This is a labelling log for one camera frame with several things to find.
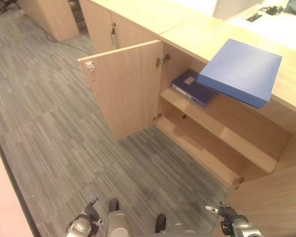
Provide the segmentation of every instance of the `open cabinet door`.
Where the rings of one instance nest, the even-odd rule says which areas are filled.
[[[161,56],[154,40],[78,60],[114,138],[155,125]]]
[[[296,166],[243,183],[225,202],[265,237],[296,237]],[[212,236],[224,236],[220,224]]]

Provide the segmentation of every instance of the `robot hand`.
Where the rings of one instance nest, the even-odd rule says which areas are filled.
[[[247,217],[238,215],[232,207],[227,206],[223,202],[220,202],[220,205],[218,209],[211,206],[206,206],[205,208],[224,218],[224,220],[221,221],[221,227],[225,236],[263,237],[260,231],[249,222]]]
[[[98,199],[89,202],[81,214],[68,224],[65,237],[94,237],[103,221],[94,209]]]

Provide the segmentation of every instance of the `wooden shelf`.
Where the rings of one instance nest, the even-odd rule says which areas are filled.
[[[224,95],[217,95],[205,107],[171,88],[161,97],[267,173],[273,171],[290,137],[277,124]]]
[[[159,119],[156,126],[222,183],[232,186],[249,161],[192,119],[182,118],[182,112],[173,109]]]

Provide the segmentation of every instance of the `blue object on desk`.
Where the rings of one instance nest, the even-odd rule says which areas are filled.
[[[270,100],[281,61],[282,56],[228,39],[197,82],[260,109]]]

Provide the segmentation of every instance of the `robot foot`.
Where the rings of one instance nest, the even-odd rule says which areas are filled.
[[[164,214],[159,214],[154,228],[155,233],[159,233],[166,229],[167,218]]]
[[[117,198],[113,198],[109,203],[109,212],[119,211],[119,203]]]

